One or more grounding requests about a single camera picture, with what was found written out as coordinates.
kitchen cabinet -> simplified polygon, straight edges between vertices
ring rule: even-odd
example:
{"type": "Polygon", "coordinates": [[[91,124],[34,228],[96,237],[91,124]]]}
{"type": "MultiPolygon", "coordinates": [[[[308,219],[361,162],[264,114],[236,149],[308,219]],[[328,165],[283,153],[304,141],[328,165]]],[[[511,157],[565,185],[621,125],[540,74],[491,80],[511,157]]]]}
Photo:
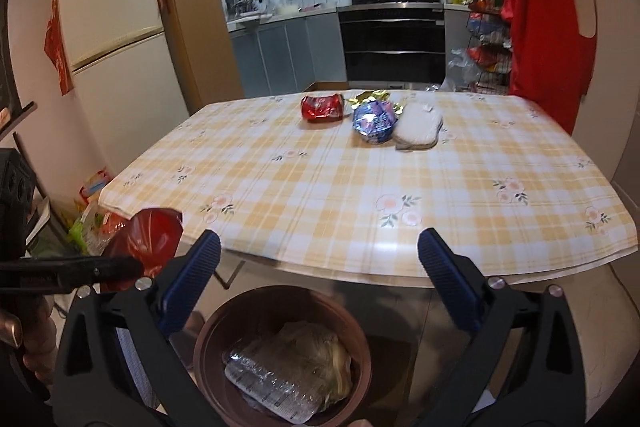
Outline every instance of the kitchen cabinet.
{"type": "Polygon", "coordinates": [[[296,77],[296,85],[298,86],[298,91],[303,91],[316,81],[309,35],[306,32],[306,18],[287,21],[285,29],[291,51],[291,63],[296,77]]]}
{"type": "Polygon", "coordinates": [[[258,30],[258,38],[271,94],[296,92],[298,88],[284,25],[265,25],[258,30]]]}
{"type": "Polygon", "coordinates": [[[316,15],[306,20],[316,81],[346,81],[347,67],[337,13],[316,15]]]}
{"type": "Polygon", "coordinates": [[[302,92],[323,80],[347,80],[336,12],[267,23],[230,36],[247,98],[302,92]]]}
{"type": "Polygon", "coordinates": [[[264,72],[256,32],[236,32],[231,39],[245,98],[269,96],[271,89],[264,72]]]}

plaid tablecloth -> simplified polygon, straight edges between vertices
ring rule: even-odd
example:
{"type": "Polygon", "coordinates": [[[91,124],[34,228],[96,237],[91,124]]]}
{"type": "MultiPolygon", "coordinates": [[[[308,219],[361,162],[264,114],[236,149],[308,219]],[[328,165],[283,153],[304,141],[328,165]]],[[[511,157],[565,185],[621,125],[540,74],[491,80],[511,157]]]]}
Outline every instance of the plaid tablecloth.
{"type": "Polygon", "coordinates": [[[203,108],[108,185],[100,204],[126,217],[176,208],[188,243],[211,228],[226,251],[281,269],[390,285],[430,285],[416,253],[426,227],[511,282],[637,250],[609,182],[526,100],[394,92],[444,115],[434,149],[398,152],[364,143],[350,118],[306,123],[300,98],[203,108]]]}

refrigerator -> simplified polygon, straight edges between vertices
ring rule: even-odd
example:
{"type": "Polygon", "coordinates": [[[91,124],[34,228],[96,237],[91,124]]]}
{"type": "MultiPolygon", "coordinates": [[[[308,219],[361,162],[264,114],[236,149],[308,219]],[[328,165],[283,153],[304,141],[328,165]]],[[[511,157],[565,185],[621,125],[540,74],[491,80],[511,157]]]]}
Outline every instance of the refrigerator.
{"type": "Polygon", "coordinates": [[[112,175],[189,117],[158,0],[58,0],[74,92],[112,175]]]}

blue snack wrapper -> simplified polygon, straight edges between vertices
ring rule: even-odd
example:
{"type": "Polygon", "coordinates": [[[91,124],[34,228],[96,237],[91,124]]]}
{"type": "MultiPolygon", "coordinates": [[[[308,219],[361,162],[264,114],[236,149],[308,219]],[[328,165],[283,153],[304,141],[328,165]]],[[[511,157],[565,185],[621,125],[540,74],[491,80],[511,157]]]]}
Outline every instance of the blue snack wrapper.
{"type": "Polygon", "coordinates": [[[353,129],[371,144],[388,141],[396,121],[398,117],[390,102],[365,102],[353,111],[353,129]]]}

oven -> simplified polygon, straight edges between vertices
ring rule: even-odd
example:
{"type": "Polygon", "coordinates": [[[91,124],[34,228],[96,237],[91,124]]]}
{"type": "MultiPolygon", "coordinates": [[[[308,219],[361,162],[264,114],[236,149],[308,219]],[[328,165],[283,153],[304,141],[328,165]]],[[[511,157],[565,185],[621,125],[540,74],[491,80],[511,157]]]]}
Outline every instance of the oven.
{"type": "Polygon", "coordinates": [[[338,9],[347,79],[441,84],[446,73],[444,11],[438,3],[388,3],[338,9]]]}

